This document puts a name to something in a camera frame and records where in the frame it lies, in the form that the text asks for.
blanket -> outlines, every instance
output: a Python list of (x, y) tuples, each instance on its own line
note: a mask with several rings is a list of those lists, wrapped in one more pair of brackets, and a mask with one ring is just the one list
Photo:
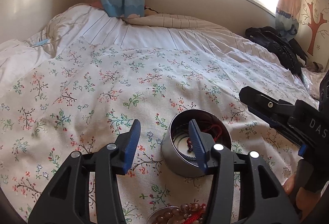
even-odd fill
[[(165, 30), (172, 40), (173, 32), (182, 31)], [(147, 34), (149, 40), (157, 36), (149, 29)], [(25, 220), (72, 151), (99, 150), (127, 132), (134, 119), (141, 122), (141, 136), (133, 166), (127, 175), (118, 176), (126, 222), (145, 223), (152, 212), (168, 205), (207, 203), (212, 176), (180, 177), (166, 167), (160, 152), (171, 119), (186, 109), (216, 115), (231, 134), (233, 151), (258, 151), (282, 183), (294, 173), (298, 149), (250, 114), (239, 100), (239, 91), (251, 86), (275, 99), (291, 103), (301, 99), (316, 107), (302, 82), (280, 66), (275, 56), (261, 54), (261, 46), (243, 43), (247, 40), (225, 28), (208, 33), (195, 29), (193, 34), (193, 41), (208, 47), (207, 51), (191, 51), (187, 40), (177, 37), (175, 45), (185, 49), (137, 41), (134, 48), (123, 48), (123, 41), (118, 45), (101, 39), (103, 43), (93, 44), (80, 37), (4, 92), (0, 98), (0, 185)], [(234, 186), (232, 219), (237, 220), (239, 174)], [(96, 222), (94, 188), (91, 177), (89, 205)]]

human hand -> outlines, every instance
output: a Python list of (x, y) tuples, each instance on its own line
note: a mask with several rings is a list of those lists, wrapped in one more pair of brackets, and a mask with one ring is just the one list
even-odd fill
[[(289, 195), (294, 188), (295, 177), (296, 174), (292, 175), (283, 185), (283, 189), (287, 195)], [(301, 222), (310, 214), (320, 198), (320, 193), (313, 193), (311, 191), (305, 190), (304, 188), (299, 189), (296, 196), (296, 205), (302, 211)]]

white cloth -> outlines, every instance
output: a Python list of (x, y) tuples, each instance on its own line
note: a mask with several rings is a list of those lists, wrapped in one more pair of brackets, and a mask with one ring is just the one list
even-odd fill
[[(73, 10), (78, 7), (80, 14), (88, 11), (86, 5)], [(155, 17), (166, 22), (177, 16)], [(92, 8), (81, 29), (74, 34), (66, 30), (67, 37), (52, 49), (44, 46), (55, 58), (5, 91), (0, 98), (0, 184), (24, 219), (72, 151), (99, 150), (128, 131), (135, 118), (141, 122), (141, 136), (133, 167), (118, 177), (126, 221), (145, 223), (154, 210), (167, 205), (207, 203), (212, 177), (182, 178), (166, 167), (160, 153), (171, 119), (189, 108), (223, 120), (233, 150), (258, 151), (281, 183), (294, 173), (297, 148), (250, 114), (239, 91), (251, 86), (275, 99), (301, 99), (314, 107), (317, 103), (275, 55), (223, 27), (195, 21), (202, 28), (130, 25)], [(60, 21), (56, 25), (69, 26)], [(83, 37), (65, 47), (63, 41), (78, 35)], [(238, 191), (238, 175), (234, 184)], [(93, 187), (91, 179), (95, 221)], [(232, 219), (237, 220), (236, 193), (234, 200)]]
[(12, 88), (13, 82), (50, 57), (41, 47), (31, 48), (18, 40), (0, 44), (0, 97)]
[(316, 73), (311, 72), (306, 68), (302, 68), (302, 80), (307, 92), (311, 97), (320, 101), (320, 83), (325, 77), (326, 72)]

metal tin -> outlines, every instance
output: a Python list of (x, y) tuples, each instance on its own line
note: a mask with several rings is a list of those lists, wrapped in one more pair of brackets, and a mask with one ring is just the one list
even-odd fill
[[(178, 208), (178, 207), (177, 206), (168, 206), (168, 207), (164, 207), (159, 210), (156, 210), (155, 212), (152, 213), (152, 215), (149, 216), (149, 218), (146, 221), (146, 224), (152, 224), (152, 223), (156, 222), (155, 219), (157, 218), (157, 216), (163, 215), (164, 212), (171, 211), (174, 208)], [(172, 217), (170, 220), (167, 221), (167, 224), (172, 224), (172, 222), (174, 220), (176, 220), (176, 218)]]
[(231, 136), (222, 121), (216, 116), (200, 109), (189, 109), (180, 112), (171, 121), (162, 140), (161, 154), (165, 164), (171, 171), (186, 178), (204, 176), (204, 173), (199, 169), (195, 161), (194, 153), (187, 151), (186, 138), (189, 136), (185, 131), (192, 119), (196, 120), (201, 130), (201, 126), (205, 122), (219, 125), (222, 128), (222, 135), (216, 143), (225, 145), (232, 150)]

